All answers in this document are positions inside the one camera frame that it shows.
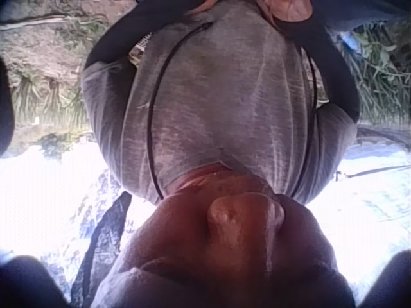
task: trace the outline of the sky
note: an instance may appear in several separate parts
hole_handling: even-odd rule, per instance
[[[405,164],[410,164],[410,154],[400,147],[364,143],[349,148],[338,170],[353,175]],[[70,243],[78,229],[69,218],[106,168],[93,143],[77,144],[64,153],[61,164],[45,160],[36,146],[0,160],[0,248],[40,258]],[[385,171],[330,182],[308,205],[333,245],[338,268],[357,302],[390,258],[410,248],[410,188],[410,169]],[[154,209],[133,198],[129,214],[134,227]],[[84,253],[88,241],[73,241],[72,246]]]

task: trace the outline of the gray shirt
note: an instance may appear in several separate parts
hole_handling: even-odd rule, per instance
[[[209,21],[177,51],[159,87],[152,135],[160,188],[219,162],[308,203],[333,176],[356,125],[332,103],[311,120],[299,50],[255,5],[237,0],[154,33],[137,73],[126,58],[84,71],[83,97],[107,164],[128,192],[158,202],[146,149],[148,103],[173,46]]]

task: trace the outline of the person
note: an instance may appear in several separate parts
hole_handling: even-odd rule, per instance
[[[127,55],[148,33],[137,72]],[[301,47],[326,84],[319,108]],[[354,307],[304,205],[360,102],[309,1],[145,0],[90,52],[82,89],[111,171],[157,206],[91,307]]]

